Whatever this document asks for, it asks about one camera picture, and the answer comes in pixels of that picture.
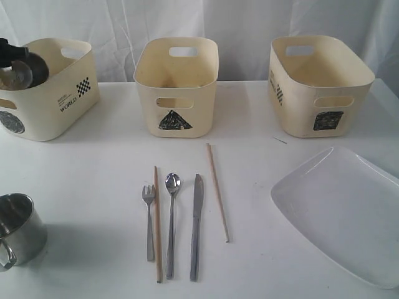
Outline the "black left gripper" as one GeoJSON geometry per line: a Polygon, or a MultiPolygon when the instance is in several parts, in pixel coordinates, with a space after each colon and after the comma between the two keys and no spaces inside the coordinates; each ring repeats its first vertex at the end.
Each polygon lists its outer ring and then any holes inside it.
{"type": "Polygon", "coordinates": [[[10,45],[8,40],[0,38],[0,66],[10,67],[11,63],[16,60],[21,60],[29,56],[29,49],[27,47],[17,47],[10,45]]]}

